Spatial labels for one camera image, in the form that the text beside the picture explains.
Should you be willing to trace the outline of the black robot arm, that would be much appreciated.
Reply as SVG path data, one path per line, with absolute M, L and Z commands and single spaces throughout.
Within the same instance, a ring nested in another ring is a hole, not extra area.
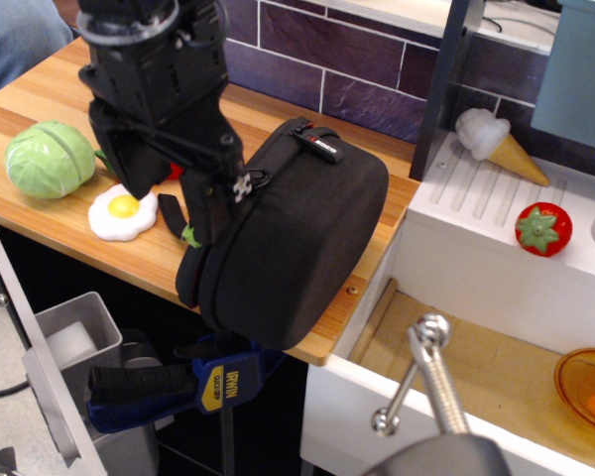
M 90 50 L 78 74 L 91 90 L 91 127 L 135 197 L 181 168 L 196 241 L 215 242 L 252 186 L 243 145 L 220 110 L 229 26 L 219 1 L 82 1 Z

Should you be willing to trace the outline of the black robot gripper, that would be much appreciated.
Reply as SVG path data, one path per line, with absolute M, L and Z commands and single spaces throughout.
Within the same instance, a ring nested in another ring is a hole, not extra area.
M 213 244 L 252 190 L 242 143 L 220 111 L 228 82 L 220 24 L 82 24 L 89 122 L 110 167 L 143 198 L 179 178 L 194 238 Z

